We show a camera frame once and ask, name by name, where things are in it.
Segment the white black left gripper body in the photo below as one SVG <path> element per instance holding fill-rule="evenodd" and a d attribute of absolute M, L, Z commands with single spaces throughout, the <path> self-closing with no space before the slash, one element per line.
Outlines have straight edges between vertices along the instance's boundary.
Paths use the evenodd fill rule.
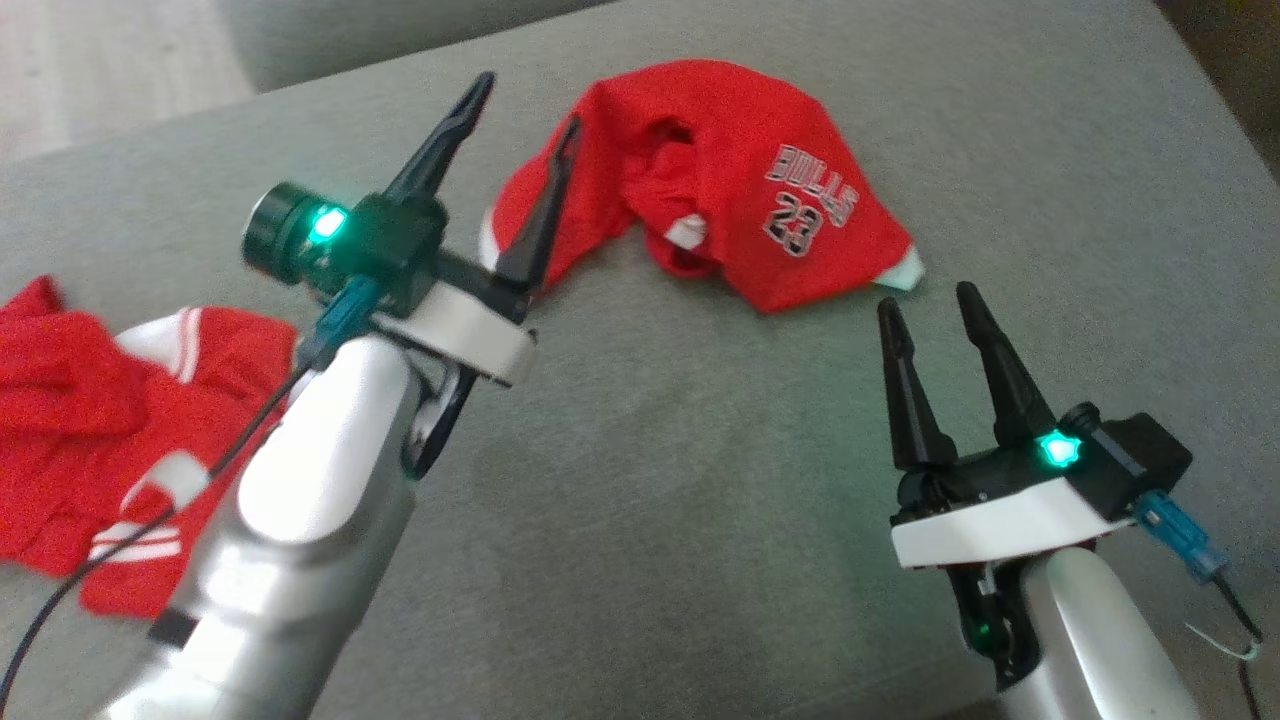
<path fill-rule="evenodd" d="M 451 360 L 503 386 L 530 373 L 538 340 L 524 328 L 529 290 L 442 250 L 430 288 L 407 316 L 375 314 L 375 327 L 402 345 Z"/>

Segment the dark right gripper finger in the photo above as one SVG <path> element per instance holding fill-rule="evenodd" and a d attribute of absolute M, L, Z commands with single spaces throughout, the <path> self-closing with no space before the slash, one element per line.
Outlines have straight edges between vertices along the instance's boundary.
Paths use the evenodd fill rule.
<path fill-rule="evenodd" d="M 955 443 L 934 418 L 915 369 L 915 345 L 895 299 L 878 302 L 878 327 L 893 465 L 901 471 L 954 465 Z"/>
<path fill-rule="evenodd" d="M 1018 351 L 972 282 L 956 284 L 966 337 L 980 355 L 1002 448 L 1030 443 L 1056 429 L 1056 419 Z"/>

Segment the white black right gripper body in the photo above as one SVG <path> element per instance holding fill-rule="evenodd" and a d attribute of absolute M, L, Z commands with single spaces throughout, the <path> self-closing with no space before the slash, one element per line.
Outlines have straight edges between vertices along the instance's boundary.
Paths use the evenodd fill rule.
<path fill-rule="evenodd" d="M 946 466 L 909 471 L 899 486 L 890 538 L 902 568 L 1019 559 L 1085 543 L 1123 528 L 1101 516 L 1066 471 L 1082 442 L 1051 432 Z"/>

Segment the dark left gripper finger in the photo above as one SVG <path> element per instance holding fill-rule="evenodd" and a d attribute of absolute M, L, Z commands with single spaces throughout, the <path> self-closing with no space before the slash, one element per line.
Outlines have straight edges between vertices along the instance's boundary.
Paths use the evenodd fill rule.
<path fill-rule="evenodd" d="M 387 186 L 385 196 L 389 200 L 417 202 L 436 196 L 461 145 L 477 126 L 495 81 L 495 72 L 483 72 L 475 77 L 457 104 Z"/>
<path fill-rule="evenodd" d="M 499 256 L 497 278 L 511 293 L 538 292 L 550 264 L 577 152 L 581 120 L 571 117 L 547 160 L 547 178 L 512 243 Z"/>

